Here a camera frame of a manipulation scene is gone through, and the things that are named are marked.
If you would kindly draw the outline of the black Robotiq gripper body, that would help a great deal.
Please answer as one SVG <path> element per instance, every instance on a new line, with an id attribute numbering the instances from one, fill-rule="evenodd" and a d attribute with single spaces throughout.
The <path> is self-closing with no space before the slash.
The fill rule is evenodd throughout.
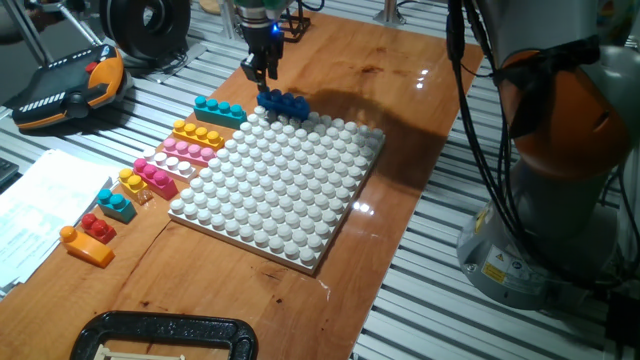
<path id="1" fill-rule="evenodd" d="M 279 18 L 284 8 L 275 4 L 239 4 L 238 16 L 245 41 L 256 56 L 281 59 L 283 33 Z"/>

